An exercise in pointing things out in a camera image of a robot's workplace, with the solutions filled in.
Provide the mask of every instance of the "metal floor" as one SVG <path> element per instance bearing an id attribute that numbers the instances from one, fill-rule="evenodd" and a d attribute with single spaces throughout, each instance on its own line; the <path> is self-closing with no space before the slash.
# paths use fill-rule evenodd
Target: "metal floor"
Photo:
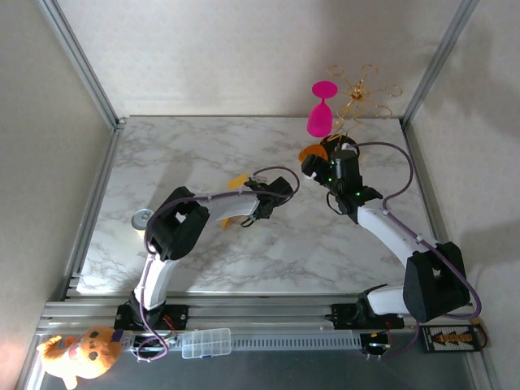
<path id="1" fill-rule="evenodd" d="M 410 335 L 395 335 L 399 349 Z M 45 375 L 41 389 L 62 388 L 61 379 Z M 472 390 L 464 353 L 423 353 L 416 344 L 400 357 L 366 361 L 357 350 L 232 352 L 211 359 L 183 360 L 169 353 L 152 363 L 124 353 L 96 379 L 79 380 L 79 389 L 219 389 L 219 390 Z"/>

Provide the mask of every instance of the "gold wire ornament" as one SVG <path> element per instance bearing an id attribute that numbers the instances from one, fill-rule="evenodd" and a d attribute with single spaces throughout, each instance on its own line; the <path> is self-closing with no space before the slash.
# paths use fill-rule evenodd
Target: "gold wire ornament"
<path id="1" fill-rule="evenodd" d="M 390 107 L 377 104 L 376 102 L 369 99 L 369 96 L 374 93 L 383 92 L 394 98 L 403 94 L 403 88 L 401 88 L 399 85 L 388 84 L 384 88 L 370 91 L 366 87 L 366 79 L 368 79 L 369 76 L 377 75 L 379 69 L 375 65 L 369 63 L 363 65 L 361 69 L 363 71 L 363 78 L 355 84 L 350 83 L 349 79 L 345 75 L 345 70 L 341 65 L 332 65 L 327 69 L 329 75 L 334 77 L 341 77 L 341 79 L 343 79 L 343 81 L 347 84 L 347 89 L 340 91 L 340 93 L 350 98 L 350 101 L 346 104 L 346 106 L 342 106 L 337 111 L 338 120 L 332 125 L 333 134 L 328 137 L 329 141 L 332 141 L 343 135 L 342 130 L 345 126 L 346 120 L 352 120 L 355 122 L 353 126 L 350 126 L 346 131 L 344 131 L 344 134 L 348 136 L 349 132 L 353 128 L 363 124 L 359 117 L 363 116 L 364 114 L 371 112 L 376 118 L 379 119 L 390 119 L 393 117 L 393 112 Z M 363 106 L 366 104 L 371 104 L 374 108 L 370 109 Z"/>

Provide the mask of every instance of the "white marble surface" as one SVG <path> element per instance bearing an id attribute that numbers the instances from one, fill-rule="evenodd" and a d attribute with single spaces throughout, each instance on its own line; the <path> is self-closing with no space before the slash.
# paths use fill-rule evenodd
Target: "white marble surface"
<path id="1" fill-rule="evenodd" d="M 405 146 L 395 119 L 370 119 L 350 136 L 356 141 L 390 141 Z M 225 190 L 247 171 L 284 165 L 301 175 L 299 151 L 314 143 L 306 119 L 159 118 L 128 121 L 93 233 L 77 290 L 82 294 L 127 292 L 145 264 L 143 240 L 132 215 L 155 210 L 173 189 Z M 407 164 L 393 149 L 362 149 L 366 185 L 383 195 L 407 180 Z M 266 174 L 274 179 L 283 172 Z M 356 293 L 381 283 L 399 283 L 404 268 L 374 236 L 325 203 L 325 188 L 302 180 L 299 193 L 270 219 L 252 227 L 212 223 L 169 283 L 169 291 L 208 293 Z M 429 231 L 414 182 L 391 201 L 412 228 Z"/>

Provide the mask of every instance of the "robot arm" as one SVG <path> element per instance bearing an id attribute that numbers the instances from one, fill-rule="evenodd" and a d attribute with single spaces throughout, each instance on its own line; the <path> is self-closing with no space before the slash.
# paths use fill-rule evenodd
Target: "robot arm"
<path id="1" fill-rule="evenodd" d="M 207 223 L 241 215 L 249 216 L 252 221 L 268 219 L 275 207 L 282 205 L 293 194 L 291 185 L 283 177 L 271 184 L 251 179 L 244 186 L 257 194 L 230 191 L 197 195 L 185 187 L 179 187 L 159 207 L 163 209 L 180 201 L 176 206 L 166 207 L 155 216 L 153 222 L 152 219 L 149 222 L 146 238 L 157 254 L 149 257 L 151 264 L 143 271 L 139 284 L 130 296 L 135 322 L 140 322 L 140 305 L 144 308 L 148 323 L 156 323 L 162 317 L 168 281 L 179 265 L 178 260 L 193 249 Z"/>
<path id="2" fill-rule="evenodd" d="M 389 218 L 383 196 L 362 183 L 356 151 L 337 150 L 331 153 L 330 161 L 311 154 L 301 169 L 329 190 L 342 214 L 377 236 L 405 267 L 403 286 L 384 286 L 361 294 L 361 307 L 367 312 L 361 318 L 411 314 L 425 323 L 469 303 L 470 294 L 464 284 L 419 241 L 436 245 L 465 277 L 460 249 L 452 242 L 439 244 L 430 236 L 412 237 Z"/>
<path id="3" fill-rule="evenodd" d="M 386 314 L 411 314 L 425 323 L 467 305 L 470 295 L 459 279 L 432 253 L 419 243 L 425 240 L 441 252 L 463 275 L 464 263 L 459 248 L 449 242 L 437 243 L 432 237 L 412 237 L 402 226 L 388 217 L 383 196 L 364 186 L 359 174 L 358 154 L 352 149 L 337 150 L 330 161 L 309 155 L 301 165 L 303 173 L 326 187 L 336 199 L 341 214 L 377 236 L 405 267 L 403 286 L 379 286 L 360 294 L 356 326 Z M 184 198 L 176 206 L 159 212 L 149 227 L 148 243 L 157 251 L 145 268 L 139 285 L 130 298 L 134 319 L 139 323 L 140 307 L 148 323 L 156 323 L 163 315 L 166 289 L 178 260 L 196 244 L 208 222 L 236 215 L 247 215 L 253 221 L 269 218 L 275 207 L 284 204 L 293 189 L 282 177 L 271 184 L 250 180 L 245 186 L 269 194 L 240 196 L 236 193 L 197 196 L 185 187 L 176 189 L 160 207 Z"/>

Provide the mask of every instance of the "orange object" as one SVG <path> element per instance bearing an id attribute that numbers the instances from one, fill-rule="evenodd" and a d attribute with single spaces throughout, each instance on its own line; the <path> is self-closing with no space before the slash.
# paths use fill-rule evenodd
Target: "orange object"
<path id="1" fill-rule="evenodd" d="M 327 151 L 320 144 L 313 144 L 303 149 L 300 154 L 298 154 L 298 160 L 300 160 L 300 163 L 303 163 L 303 160 L 305 160 L 309 154 L 316 154 L 317 156 L 328 160 Z"/>
<path id="2" fill-rule="evenodd" d="M 123 330 L 111 327 L 91 327 L 79 340 L 65 339 L 64 349 L 58 349 L 61 336 L 55 336 L 37 346 L 43 369 L 63 379 L 67 390 L 76 388 L 77 377 L 97 378 L 105 374 L 121 354 Z"/>

